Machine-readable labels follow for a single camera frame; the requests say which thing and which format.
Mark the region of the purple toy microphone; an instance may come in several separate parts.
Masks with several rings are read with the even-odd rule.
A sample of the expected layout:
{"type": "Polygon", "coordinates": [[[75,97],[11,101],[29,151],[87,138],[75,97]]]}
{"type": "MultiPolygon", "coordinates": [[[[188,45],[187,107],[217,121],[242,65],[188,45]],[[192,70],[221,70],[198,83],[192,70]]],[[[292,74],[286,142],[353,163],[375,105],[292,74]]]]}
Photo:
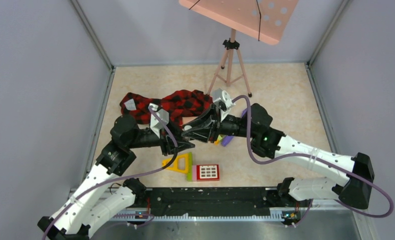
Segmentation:
{"type": "MultiPolygon", "coordinates": [[[[244,109],[241,113],[241,117],[243,117],[245,114],[247,113],[247,110],[244,109]]],[[[226,135],[223,137],[222,141],[221,141],[221,145],[223,147],[226,147],[232,140],[233,140],[234,136],[232,135],[226,135]]]]}

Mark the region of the pink music stand tripod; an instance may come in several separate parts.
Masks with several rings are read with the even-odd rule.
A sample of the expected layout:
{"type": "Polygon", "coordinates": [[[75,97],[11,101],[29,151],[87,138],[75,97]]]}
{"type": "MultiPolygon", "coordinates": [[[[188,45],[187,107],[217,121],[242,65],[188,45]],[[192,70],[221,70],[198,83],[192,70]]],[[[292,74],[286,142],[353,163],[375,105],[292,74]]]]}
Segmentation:
{"type": "Polygon", "coordinates": [[[214,75],[208,87],[207,90],[208,95],[212,92],[212,89],[217,79],[224,82],[227,87],[230,87],[233,83],[239,80],[244,80],[247,96],[249,98],[253,97],[253,93],[250,88],[248,76],[243,62],[243,57],[240,51],[240,43],[237,42],[236,40],[236,34],[237,34],[237,30],[232,28],[230,31],[230,37],[228,39],[225,39],[222,43],[222,45],[224,46],[224,53],[221,57],[221,60],[214,72],[214,75]],[[237,59],[241,69],[241,75],[233,79],[232,70],[233,70],[233,59],[235,55],[237,55],[237,59]]]}

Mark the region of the mannequin hand with painted nails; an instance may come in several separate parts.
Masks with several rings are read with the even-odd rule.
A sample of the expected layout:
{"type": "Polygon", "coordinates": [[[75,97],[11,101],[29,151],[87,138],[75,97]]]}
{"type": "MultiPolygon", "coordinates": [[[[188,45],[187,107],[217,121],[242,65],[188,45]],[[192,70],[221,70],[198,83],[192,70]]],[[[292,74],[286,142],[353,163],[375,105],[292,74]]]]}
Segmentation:
{"type": "Polygon", "coordinates": [[[183,117],[182,118],[182,126],[184,127],[184,126],[191,126],[191,125],[193,125],[193,123],[191,123],[191,122],[193,122],[197,118],[198,118],[198,116],[183,117]]]}

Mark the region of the red black plaid shirt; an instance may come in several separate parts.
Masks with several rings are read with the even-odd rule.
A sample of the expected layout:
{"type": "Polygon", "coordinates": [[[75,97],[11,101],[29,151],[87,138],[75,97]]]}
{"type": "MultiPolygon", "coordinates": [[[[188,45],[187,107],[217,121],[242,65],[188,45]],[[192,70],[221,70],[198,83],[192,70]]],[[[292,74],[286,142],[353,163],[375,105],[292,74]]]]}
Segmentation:
{"type": "Polygon", "coordinates": [[[184,124],[184,118],[200,116],[213,103],[210,95],[200,90],[177,90],[163,98],[149,98],[133,92],[128,92],[120,101],[122,115],[131,115],[140,125],[151,122],[150,104],[167,111],[169,119],[178,126],[184,124]]]}

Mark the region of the nail polish bottle grey cap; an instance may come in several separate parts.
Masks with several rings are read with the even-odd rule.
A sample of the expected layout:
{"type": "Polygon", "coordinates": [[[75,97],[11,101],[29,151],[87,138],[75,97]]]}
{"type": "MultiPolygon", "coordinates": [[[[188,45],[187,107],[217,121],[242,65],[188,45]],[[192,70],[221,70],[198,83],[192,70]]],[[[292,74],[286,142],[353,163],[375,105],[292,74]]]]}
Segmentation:
{"type": "Polygon", "coordinates": [[[192,128],[192,126],[190,126],[190,125],[184,125],[183,126],[183,130],[184,131],[188,131],[188,130],[190,130],[192,128]]]}

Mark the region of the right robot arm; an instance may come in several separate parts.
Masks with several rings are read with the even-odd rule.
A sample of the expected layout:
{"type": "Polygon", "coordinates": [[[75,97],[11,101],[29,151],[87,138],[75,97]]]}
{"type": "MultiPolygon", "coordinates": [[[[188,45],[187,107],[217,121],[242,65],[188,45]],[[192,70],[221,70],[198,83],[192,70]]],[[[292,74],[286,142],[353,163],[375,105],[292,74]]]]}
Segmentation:
{"type": "Polygon", "coordinates": [[[270,126],[273,118],[258,103],[251,114],[226,115],[215,104],[183,126],[182,136],[203,143],[214,142],[218,135],[250,137],[250,151],[261,157],[283,159],[322,175],[322,178],[286,178],[277,186],[279,201],[292,206],[307,199],[332,199],[355,209],[369,206],[374,181],[371,158],[365,153],[340,155],[302,143],[270,126]]]}

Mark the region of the yellow triangle toy piece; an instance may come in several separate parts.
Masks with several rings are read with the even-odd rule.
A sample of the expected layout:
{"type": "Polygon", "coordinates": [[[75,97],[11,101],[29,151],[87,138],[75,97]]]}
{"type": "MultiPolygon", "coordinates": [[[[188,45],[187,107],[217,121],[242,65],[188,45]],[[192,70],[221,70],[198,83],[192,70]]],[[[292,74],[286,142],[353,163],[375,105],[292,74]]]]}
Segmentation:
{"type": "Polygon", "coordinates": [[[181,173],[181,174],[188,174],[190,167],[191,167],[191,155],[189,153],[181,154],[175,158],[173,163],[168,166],[166,169],[169,171],[181,173]]]}

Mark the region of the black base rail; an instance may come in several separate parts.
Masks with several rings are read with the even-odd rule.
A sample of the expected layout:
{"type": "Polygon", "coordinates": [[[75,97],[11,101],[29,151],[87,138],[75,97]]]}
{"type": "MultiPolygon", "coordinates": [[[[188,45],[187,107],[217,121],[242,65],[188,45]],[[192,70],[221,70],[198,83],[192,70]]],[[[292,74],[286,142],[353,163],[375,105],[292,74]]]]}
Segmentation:
{"type": "Polygon", "coordinates": [[[271,208],[296,205],[290,196],[269,187],[154,187],[134,202],[156,217],[269,216],[271,208]]]}

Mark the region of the red window toy block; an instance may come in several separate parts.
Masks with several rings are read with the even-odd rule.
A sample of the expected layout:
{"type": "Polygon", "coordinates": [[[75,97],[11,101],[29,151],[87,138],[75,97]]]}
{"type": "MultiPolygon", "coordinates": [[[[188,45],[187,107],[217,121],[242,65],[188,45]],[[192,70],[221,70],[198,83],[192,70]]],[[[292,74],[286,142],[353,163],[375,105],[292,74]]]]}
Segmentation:
{"type": "Polygon", "coordinates": [[[218,164],[193,165],[191,172],[192,182],[208,182],[220,180],[220,168],[218,164]]]}

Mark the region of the pink perforated stand tray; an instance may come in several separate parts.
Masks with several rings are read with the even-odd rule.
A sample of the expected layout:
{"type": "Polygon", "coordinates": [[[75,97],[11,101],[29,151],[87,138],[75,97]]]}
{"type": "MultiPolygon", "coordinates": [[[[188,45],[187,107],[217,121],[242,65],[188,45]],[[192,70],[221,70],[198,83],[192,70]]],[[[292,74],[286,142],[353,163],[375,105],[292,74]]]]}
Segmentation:
{"type": "Polygon", "coordinates": [[[178,3],[231,29],[276,45],[298,0],[179,0],[178,3]]]}

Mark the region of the green toy plate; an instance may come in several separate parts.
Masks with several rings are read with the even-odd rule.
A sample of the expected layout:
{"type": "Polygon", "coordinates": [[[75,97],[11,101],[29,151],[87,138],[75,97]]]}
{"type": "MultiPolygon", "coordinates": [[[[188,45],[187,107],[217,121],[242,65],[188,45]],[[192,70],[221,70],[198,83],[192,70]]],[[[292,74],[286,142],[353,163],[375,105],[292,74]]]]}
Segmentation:
{"type": "Polygon", "coordinates": [[[188,182],[193,181],[193,153],[189,152],[187,155],[187,174],[186,174],[186,180],[188,182]]]}

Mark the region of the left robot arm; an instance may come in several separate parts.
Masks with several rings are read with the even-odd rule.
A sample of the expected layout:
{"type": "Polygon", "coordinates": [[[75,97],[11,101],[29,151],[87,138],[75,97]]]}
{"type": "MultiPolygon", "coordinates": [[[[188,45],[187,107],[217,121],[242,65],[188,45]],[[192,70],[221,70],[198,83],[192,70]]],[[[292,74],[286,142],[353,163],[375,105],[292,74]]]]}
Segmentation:
{"type": "Polygon", "coordinates": [[[42,239],[89,240],[122,209],[143,205],[146,188],[138,180],[141,173],[127,177],[126,184],[99,202],[106,189],[124,180],[123,174],[136,159],[133,149],[160,147],[164,156],[176,158],[179,152],[195,147],[172,122],[163,124],[159,133],[155,133],[151,128],[140,129],[128,114],[115,120],[110,135],[110,142],[70,199],[53,215],[43,216],[37,223],[43,231],[42,239]]]}

